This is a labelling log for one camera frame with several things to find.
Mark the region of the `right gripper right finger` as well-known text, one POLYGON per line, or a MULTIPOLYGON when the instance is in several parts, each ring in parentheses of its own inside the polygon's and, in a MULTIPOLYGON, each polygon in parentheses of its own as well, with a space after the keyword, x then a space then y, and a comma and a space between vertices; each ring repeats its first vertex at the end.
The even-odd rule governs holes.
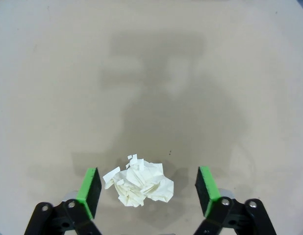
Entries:
POLYGON ((209 167, 198 167, 195 187, 205 219, 196 235, 218 235, 223 228, 237 235, 275 235, 276 231, 261 200, 252 198, 240 203, 222 196, 209 167))

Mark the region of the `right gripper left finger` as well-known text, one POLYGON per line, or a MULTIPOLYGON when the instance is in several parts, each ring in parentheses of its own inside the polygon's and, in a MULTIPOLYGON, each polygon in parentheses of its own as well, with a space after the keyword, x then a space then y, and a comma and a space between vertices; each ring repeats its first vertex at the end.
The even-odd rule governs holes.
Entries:
POLYGON ((64 235, 67 231, 75 231, 78 235, 100 235, 101 232, 93 222, 100 193, 98 169, 89 168, 75 197, 57 206, 48 202, 36 205, 25 234, 64 235))

